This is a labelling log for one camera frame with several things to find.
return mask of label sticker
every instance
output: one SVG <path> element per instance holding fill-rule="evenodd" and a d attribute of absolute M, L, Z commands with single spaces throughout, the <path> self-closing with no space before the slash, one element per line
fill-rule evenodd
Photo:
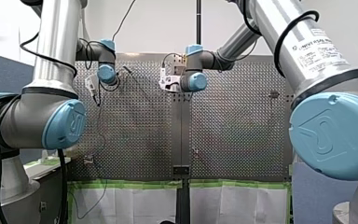
<path fill-rule="evenodd" d="M 317 76 L 330 65 L 349 64 L 327 36 L 315 36 L 292 47 L 306 73 Z"/>
<path fill-rule="evenodd" d="M 326 35 L 326 32 L 322 29 L 310 29 L 310 31 L 313 33 L 313 35 L 324 35 L 324 36 L 327 36 Z"/>

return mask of white wall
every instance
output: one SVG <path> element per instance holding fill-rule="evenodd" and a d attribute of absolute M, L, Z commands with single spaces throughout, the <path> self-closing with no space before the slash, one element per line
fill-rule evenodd
<path fill-rule="evenodd" d="M 92 39 L 110 38 L 132 0 L 93 0 L 86 8 L 86 25 Z M 202 45 L 221 47 L 243 24 L 235 4 L 202 1 Z M 138 0 L 116 38 L 119 52 L 184 52 L 196 43 L 195 0 Z M 264 40 L 256 54 L 270 54 Z"/>
<path fill-rule="evenodd" d="M 131 0 L 89 0 L 86 24 L 91 39 L 111 38 Z M 320 24 L 345 57 L 358 66 L 358 0 L 303 0 L 321 12 Z M 217 49 L 243 23 L 240 11 L 225 0 L 202 1 L 202 44 Z M 137 0 L 117 36 L 119 52 L 184 52 L 196 41 L 196 0 Z M 32 37 L 39 19 L 20 0 L 0 0 L 0 55 L 33 64 L 19 48 Z M 254 51 L 270 55 L 263 40 Z"/>
<path fill-rule="evenodd" d="M 0 56 L 34 64 L 34 56 L 20 50 L 19 44 L 39 30 L 39 18 L 20 0 L 0 0 Z M 36 41 L 28 48 L 35 49 Z"/>

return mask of white fabric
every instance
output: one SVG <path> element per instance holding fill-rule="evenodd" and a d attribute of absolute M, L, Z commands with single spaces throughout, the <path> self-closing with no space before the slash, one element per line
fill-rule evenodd
<path fill-rule="evenodd" d="M 191 224 L 285 224 L 287 189 L 220 187 L 191 189 Z M 103 189 L 78 189 L 79 215 L 88 211 Z M 174 221 L 176 189 L 107 189 L 100 203 L 74 224 L 159 224 Z"/>

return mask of perforated metal panel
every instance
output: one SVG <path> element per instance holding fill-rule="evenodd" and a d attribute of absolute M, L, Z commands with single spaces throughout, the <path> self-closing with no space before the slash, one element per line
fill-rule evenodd
<path fill-rule="evenodd" d="M 183 108 L 173 111 L 178 102 L 158 86 L 163 57 L 118 55 L 121 85 L 117 91 L 103 91 L 100 125 L 100 110 L 84 87 L 97 64 L 89 71 L 83 63 L 76 65 L 75 87 L 88 109 L 88 122 L 72 151 L 73 179 L 169 180 L 178 144 L 190 145 L 185 149 L 191 157 L 191 178 L 282 181 L 288 176 L 290 95 L 270 57 L 249 58 L 223 74 L 207 72 L 209 86 L 193 95 L 191 114 Z M 125 72 L 123 65 L 133 73 Z M 271 99 L 272 91 L 280 96 Z M 189 134 L 189 143 L 183 143 Z M 94 164 L 84 163 L 87 155 L 94 155 Z"/>
<path fill-rule="evenodd" d="M 291 160 L 285 148 L 291 96 L 270 57 L 207 74 L 208 89 L 191 106 L 192 178 L 283 180 Z"/>
<path fill-rule="evenodd" d="M 75 87 L 88 110 L 88 120 L 74 150 L 72 178 L 169 179 L 172 104 L 171 96 L 158 87 L 163 56 L 119 58 L 116 68 L 121 83 L 114 92 L 102 91 L 101 119 L 100 108 L 84 87 L 84 79 L 96 74 L 97 63 L 89 71 L 83 63 L 76 65 L 79 75 Z M 85 164 L 86 155 L 93 155 L 95 164 Z"/>

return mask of green tape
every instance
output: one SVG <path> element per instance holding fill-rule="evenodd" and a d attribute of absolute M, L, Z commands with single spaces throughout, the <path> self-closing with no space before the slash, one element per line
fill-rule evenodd
<path fill-rule="evenodd" d="M 57 165 L 57 164 L 60 164 L 60 159 L 44 160 L 44 161 L 41 162 L 40 164 L 41 164 L 41 165 Z"/>
<path fill-rule="evenodd" d="M 274 183 L 274 182 L 258 182 L 258 181 L 242 181 L 242 180 L 191 180 L 190 187 L 194 189 L 242 187 L 251 189 L 289 189 L 290 183 Z"/>
<path fill-rule="evenodd" d="M 226 187 L 241 187 L 252 189 L 287 189 L 287 204 L 286 204 L 286 223 L 290 223 L 290 206 L 292 196 L 292 185 L 289 182 L 273 183 L 273 182 L 258 182 L 258 181 L 242 181 L 242 180 L 212 180 L 212 179 L 193 179 L 190 180 L 190 187 L 195 189 L 206 188 L 221 188 Z M 127 181 L 127 180 L 92 180 L 92 181 L 74 181 L 68 183 L 68 188 L 71 192 L 76 189 L 179 189 L 182 187 L 181 181 Z M 68 218 L 72 223 L 73 214 L 73 197 L 68 194 Z"/>
<path fill-rule="evenodd" d="M 70 182 L 72 189 L 179 189 L 180 181 L 125 181 L 125 180 L 94 180 Z"/>

